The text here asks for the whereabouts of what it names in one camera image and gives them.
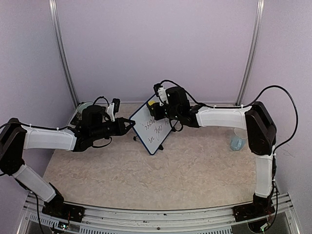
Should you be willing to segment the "yellow whiteboard eraser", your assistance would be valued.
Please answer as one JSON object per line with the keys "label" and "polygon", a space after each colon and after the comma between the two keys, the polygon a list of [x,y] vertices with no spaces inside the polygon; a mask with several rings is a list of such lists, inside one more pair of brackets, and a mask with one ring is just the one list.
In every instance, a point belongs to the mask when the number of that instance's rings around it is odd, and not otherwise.
{"label": "yellow whiteboard eraser", "polygon": [[156,101],[150,100],[147,102],[147,107],[152,108],[156,104]]}

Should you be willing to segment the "blue framed whiteboard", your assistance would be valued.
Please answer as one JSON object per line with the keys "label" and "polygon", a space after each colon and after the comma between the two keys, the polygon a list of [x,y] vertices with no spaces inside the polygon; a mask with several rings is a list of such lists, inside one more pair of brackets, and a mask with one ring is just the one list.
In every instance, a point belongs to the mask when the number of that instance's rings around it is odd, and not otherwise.
{"label": "blue framed whiteboard", "polygon": [[143,103],[135,112],[130,116],[130,120],[135,121],[133,127],[137,138],[141,141],[145,149],[150,155],[154,155],[160,145],[170,134],[172,128],[168,118],[155,120],[150,115],[147,107],[149,101],[159,101],[155,94],[153,94],[145,103]]}

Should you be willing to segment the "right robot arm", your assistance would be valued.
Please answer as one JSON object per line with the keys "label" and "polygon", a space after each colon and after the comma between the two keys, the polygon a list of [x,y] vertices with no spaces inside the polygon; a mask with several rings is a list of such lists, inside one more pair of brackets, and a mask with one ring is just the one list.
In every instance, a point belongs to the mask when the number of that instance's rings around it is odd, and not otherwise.
{"label": "right robot arm", "polygon": [[234,218],[240,222],[274,213],[277,128],[264,104],[256,101],[242,107],[209,107],[203,103],[191,106],[181,87],[165,89],[157,84],[154,91],[159,101],[149,101],[147,108],[155,120],[168,118],[192,128],[217,126],[247,132],[248,146],[256,161],[256,188],[251,203],[233,207]]}

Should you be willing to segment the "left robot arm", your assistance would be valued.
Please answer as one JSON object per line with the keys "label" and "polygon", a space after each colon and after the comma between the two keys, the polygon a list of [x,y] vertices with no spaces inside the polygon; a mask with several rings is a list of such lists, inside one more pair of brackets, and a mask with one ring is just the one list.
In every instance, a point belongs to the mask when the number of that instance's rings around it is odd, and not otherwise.
{"label": "left robot arm", "polygon": [[97,140],[123,136],[135,125],[135,121],[116,117],[118,110],[114,103],[108,108],[92,104],[82,110],[78,124],[62,128],[34,126],[17,118],[9,119],[1,126],[1,172],[12,176],[21,186],[40,197],[45,214],[59,217],[70,214],[61,193],[28,166],[22,155],[32,149],[84,152],[90,147],[95,148]]}

